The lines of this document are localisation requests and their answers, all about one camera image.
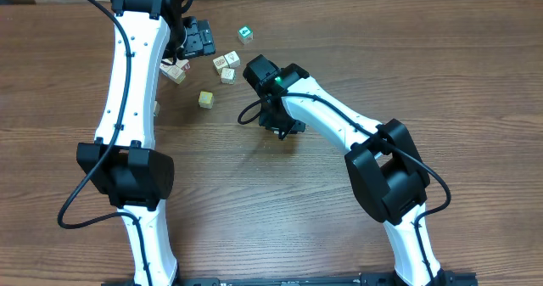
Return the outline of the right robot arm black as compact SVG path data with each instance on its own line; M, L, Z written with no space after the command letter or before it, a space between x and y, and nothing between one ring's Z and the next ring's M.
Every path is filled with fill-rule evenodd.
M445 273L431 248L425 218L426 188L442 178L423 163L406 126L366 118L339 102L296 64L280 68L259 55L244 79L254 88L260 126L279 139L313 127L344 156L353 194L383 223L395 257L395 281L441 285Z

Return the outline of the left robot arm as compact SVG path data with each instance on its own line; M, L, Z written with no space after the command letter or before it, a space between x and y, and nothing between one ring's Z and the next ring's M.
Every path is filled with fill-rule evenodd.
M79 143L85 172L108 197L126 228L135 273L130 285L179 285L182 280L166 223L173 159L155 149L160 68L215 53L210 25L186 16L193 0L110 0L115 48L104 113L90 143Z

